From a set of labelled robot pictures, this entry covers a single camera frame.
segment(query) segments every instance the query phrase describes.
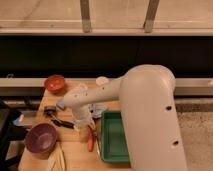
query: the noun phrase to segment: black wall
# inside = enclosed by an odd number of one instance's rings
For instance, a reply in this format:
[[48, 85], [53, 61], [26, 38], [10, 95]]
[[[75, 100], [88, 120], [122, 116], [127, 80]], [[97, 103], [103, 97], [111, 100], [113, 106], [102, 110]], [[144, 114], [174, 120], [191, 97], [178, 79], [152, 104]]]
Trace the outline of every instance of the black wall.
[[117, 77], [139, 64], [213, 76], [213, 37], [0, 37], [0, 77]]

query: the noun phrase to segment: red bowl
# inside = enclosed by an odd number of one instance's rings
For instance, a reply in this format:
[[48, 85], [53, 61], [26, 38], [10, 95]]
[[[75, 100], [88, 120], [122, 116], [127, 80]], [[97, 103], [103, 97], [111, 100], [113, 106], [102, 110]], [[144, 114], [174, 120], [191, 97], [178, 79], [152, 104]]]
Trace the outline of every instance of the red bowl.
[[44, 82], [44, 87], [51, 93], [58, 93], [65, 86], [65, 79], [62, 75], [52, 75]]

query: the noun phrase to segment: black object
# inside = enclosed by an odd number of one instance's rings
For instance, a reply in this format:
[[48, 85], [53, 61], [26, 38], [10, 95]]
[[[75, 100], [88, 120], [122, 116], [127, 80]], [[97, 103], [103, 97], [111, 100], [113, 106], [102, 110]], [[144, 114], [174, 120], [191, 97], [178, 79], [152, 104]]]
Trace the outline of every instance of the black object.
[[211, 78], [212, 48], [213, 36], [0, 36], [0, 77], [118, 77], [160, 64], [176, 77]]
[[56, 106], [44, 106], [44, 115], [47, 117], [51, 117], [52, 118], [52, 122], [56, 125], [56, 126], [63, 126], [66, 128], [74, 128], [74, 124], [72, 122], [68, 122], [68, 121], [63, 121], [60, 120], [56, 117], [57, 114], [57, 110], [56, 110]]
[[59, 120], [59, 119], [52, 119], [51, 120], [56, 126], [63, 126], [65, 128], [74, 128], [74, 124], [72, 122], [68, 122], [68, 121], [63, 121], [63, 120]]
[[12, 121], [20, 116], [16, 109], [12, 109], [0, 100], [0, 171], [9, 170], [8, 167], [18, 163], [21, 154], [6, 160], [10, 141], [23, 140], [27, 130], [21, 126], [13, 125]]

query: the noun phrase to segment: wooden table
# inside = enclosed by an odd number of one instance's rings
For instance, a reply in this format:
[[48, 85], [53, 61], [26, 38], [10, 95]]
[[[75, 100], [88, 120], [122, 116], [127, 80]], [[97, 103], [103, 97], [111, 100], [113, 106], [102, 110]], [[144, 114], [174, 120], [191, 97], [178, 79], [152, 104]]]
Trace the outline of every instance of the wooden table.
[[[72, 89], [79, 83], [85, 83], [89, 88], [95, 87], [94, 80], [67, 80], [66, 91]], [[48, 122], [51, 123], [49, 118], [43, 116], [43, 109], [46, 105], [55, 105], [56, 101], [63, 97], [66, 93], [60, 92], [60, 94], [53, 95], [48, 91], [45, 91], [42, 98], [40, 107], [38, 109], [35, 124]], [[106, 103], [108, 109], [118, 110], [118, 102]], [[72, 113], [70, 109], [65, 111], [58, 111], [58, 117], [63, 120], [72, 120]], [[98, 147], [95, 144], [93, 152], [88, 152], [87, 144], [79, 142], [78, 133], [72, 129], [56, 127], [59, 133], [59, 141], [64, 151], [64, 157], [66, 162], [67, 171], [131, 171], [131, 167], [127, 163], [120, 164], [108, 164], [104, 163], [98, 155]], [[45, 170], [47, 160], [40, 160], [35, 158], [26, 148], [22, 159], [19, 164], [20, 171], [43, 171]]]

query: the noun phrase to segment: purple bowl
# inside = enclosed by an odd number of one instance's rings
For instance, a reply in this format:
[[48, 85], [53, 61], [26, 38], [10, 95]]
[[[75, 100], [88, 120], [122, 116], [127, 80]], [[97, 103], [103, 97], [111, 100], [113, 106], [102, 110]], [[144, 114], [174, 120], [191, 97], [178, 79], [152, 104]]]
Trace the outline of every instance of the purple bowl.
[[43, 154], [53, 149], [57, 140], [56, 129], [48, 124], [42, 123], [33, 127], [26, 135], [26, 148], [34, 154]]

